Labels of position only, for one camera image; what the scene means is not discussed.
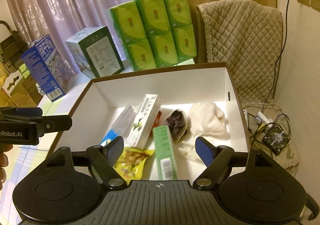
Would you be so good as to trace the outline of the person's left hand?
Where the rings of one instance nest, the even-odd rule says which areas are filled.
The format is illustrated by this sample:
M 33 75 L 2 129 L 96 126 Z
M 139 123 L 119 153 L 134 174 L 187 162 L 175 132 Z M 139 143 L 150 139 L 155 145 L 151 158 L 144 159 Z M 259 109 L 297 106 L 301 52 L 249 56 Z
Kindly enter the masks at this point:
M 9 164 L 9 160 L 5 152 L 9 152 L 10 150 L 12 150 L 12 148 L 13 148 L 13 145 L 6 145 L 3 152 L 0 154 L 0 181 L 1 181 L 0 190 L 3 189 L 3 184 L 7 178 L 7 174 L 4 168 L 7 167 Z

